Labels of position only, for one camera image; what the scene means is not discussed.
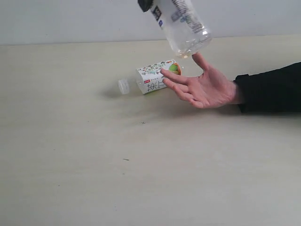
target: bottle label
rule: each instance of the bottle label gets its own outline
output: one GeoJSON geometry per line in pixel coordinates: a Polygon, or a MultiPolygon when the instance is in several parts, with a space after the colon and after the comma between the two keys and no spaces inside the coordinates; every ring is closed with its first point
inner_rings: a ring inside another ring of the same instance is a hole
{"type": "Polygon", "coordinates": [[[137,71],[139,73],[139,78],[141,78],[139,80],[141,82],[143,81],[143,93],[150,93],[166,87],[166,85],[163,83],[164,76],[160,72],[161,68],[169,70],[178,75],[182,74],[179,65],[173,59],[139,68],[137,71]]]}
{"type": "Polygon", "coordinates": [[[187,23],[194,33],[204,29],[190,0],[154,0],[150,10],[161,28],[164,24],[180,21],[187,23]]]}

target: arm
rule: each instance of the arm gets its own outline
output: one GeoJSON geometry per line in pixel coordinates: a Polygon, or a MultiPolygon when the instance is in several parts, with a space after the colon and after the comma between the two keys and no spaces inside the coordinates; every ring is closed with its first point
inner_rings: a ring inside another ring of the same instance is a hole
{"type": "Polygon", "coordinates": [[[241,112],[301,112],[301,63],[234,81],[244,99],[241,112]]]}

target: white bottle cap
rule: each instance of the white bottle cap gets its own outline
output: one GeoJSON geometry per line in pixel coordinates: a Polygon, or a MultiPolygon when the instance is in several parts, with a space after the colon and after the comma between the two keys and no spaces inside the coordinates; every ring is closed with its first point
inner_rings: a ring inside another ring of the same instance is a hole
{"type": "Polygon", "coordinates": [[[120,92],[124,94],[128,94],[130,92],[130,86],[128,84],[127,79],[121,79],[118,81],[118,86],[120,89],[120,92]]]}

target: table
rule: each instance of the table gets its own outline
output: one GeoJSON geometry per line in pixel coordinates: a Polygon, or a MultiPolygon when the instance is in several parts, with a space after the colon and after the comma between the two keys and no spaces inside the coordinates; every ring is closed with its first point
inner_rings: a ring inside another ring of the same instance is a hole
{"type": "MultiPolygon", "coordinates": [[[[234,79],[301,61],[301,35],[202,53],[234,79]]],[[[0,47],[0,224],[300,225],[301,116],[119,93],[118,79],[173,57],[166,41],[0,47]]]]}

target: hand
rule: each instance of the hand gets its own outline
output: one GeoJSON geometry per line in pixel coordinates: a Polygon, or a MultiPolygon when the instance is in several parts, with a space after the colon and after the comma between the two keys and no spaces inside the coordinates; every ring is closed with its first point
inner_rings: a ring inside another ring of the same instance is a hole
{"type": "Polygon", "coordinates": [[[229,81],[220,71],[212,67],[200,53],[194,54],[192,58],[204,71],[198,77],[188,78],[168,70],[161,70],[166,77],[163,82],[181,100],[188,101],[197,108],[217,108],[242,103],[238,86],[234,82],[229,81]]]}

